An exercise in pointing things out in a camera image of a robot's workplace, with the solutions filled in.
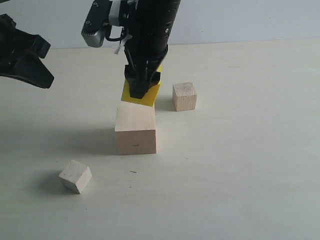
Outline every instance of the small wooden cube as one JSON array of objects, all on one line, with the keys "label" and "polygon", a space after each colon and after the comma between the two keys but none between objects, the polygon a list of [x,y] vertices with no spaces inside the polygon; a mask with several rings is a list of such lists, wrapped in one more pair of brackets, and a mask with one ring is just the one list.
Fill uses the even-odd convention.
[{"label": "small wooden cube", "polygon": [[177,112],[194,110],[196,108],[197,93],[192,82],[173,85],[172,98]]},{"label": "small wooden cube", "polygon": [[121,101],[114,131],[120,155],[157,153],[154,106]]},{"label": "small wooden cube", "polygon": [[59,178],[65,188],[81,194],[92,178],[92,174],[88,166],[71,160],[66,168],[59,174]]}]

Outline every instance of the table surface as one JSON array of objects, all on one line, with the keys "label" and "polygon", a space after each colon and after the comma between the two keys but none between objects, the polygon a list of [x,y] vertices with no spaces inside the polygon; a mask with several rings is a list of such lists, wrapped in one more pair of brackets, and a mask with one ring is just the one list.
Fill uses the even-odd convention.
[{"label": "table surface", "polygon": [[[50,89],[1,78],[0,239],[320,238],[319,39],[170,46],[151,155],[117,155],[113,51],[50,51]],[[183,82],[196,110],[175,112]],[[80,195],[70,160],[93,175]]]}]

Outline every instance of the yellow block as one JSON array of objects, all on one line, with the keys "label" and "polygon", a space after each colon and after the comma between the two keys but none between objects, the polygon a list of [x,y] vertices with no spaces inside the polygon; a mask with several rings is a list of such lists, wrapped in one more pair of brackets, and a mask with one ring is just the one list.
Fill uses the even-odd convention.
[{"label": "yellow block", "polygon": [[[162,66],[160,66],[157,71],[161,73]],[[151,87],[142,99],[138,99],[130,96],[129,83],[127,80],[124,80],[121,101],[153,107],[156,102],[160,86],[161,80],[157,85]]]}]

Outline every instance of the wooden cube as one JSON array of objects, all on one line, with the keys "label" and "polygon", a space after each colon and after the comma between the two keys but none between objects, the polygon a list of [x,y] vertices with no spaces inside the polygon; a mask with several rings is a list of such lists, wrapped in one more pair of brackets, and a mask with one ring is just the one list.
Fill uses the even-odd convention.
[{"label": "wooden cube", "polygon": [[92,178],[92,174],[88,166],[71,160],[66,168],[59,174],[59,178],[65,188],[81,194]]},{"label": "wooden cube", "polygon": [[114,130],[120,155],[157,152],[154,106],[121,101],[117,108]]},{"label": "wooden cube", "polygon": [[194,110],[196,108],[197,93],[192,82],[173,85],[172,99],[177,112]]}]

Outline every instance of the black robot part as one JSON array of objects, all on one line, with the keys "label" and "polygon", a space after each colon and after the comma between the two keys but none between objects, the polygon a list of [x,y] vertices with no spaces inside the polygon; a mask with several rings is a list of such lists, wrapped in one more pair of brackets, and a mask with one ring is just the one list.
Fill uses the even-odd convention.
[{"label": "black robot part", "polygon": [[[87,45],[99,48],[104,39],[125,41],[128,64],[124,75],[130,96],[142,99],[160,81],[157,69],[168,53],[168,40],[181,0],[95,0],[87,15],[82,36]],[[121,36],[110,38],[112,26],[123,27]]]},{"label": "black robot part", "polygon": [[41,62],[51,45],[40,35],[16,28],[7,14],[0,15],[0,76],[48,89],[54,76]]}]

